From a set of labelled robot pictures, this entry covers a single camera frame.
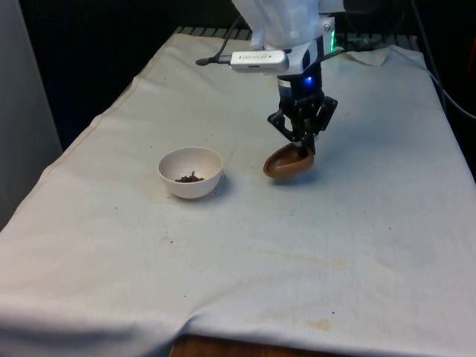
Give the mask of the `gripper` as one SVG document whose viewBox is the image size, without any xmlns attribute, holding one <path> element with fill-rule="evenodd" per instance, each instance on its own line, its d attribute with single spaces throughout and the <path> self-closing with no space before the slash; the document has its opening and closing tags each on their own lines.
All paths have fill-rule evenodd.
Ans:
<svg viewBox="0 0 476 357">
<path fill-rule="evenodd" d="M 268 123 L 289 142 L 300 141 L 302 147 L 315 154 L 315 139 L 326 130 L 338 105 L 337 100 L 324 96 L 321 64 L 310 65 L 302 74 L 278 76 L 277 87 L 280 109 L 268 116 Z M 296 101 L 298 135 L 281 110 Z"/>
</svg>

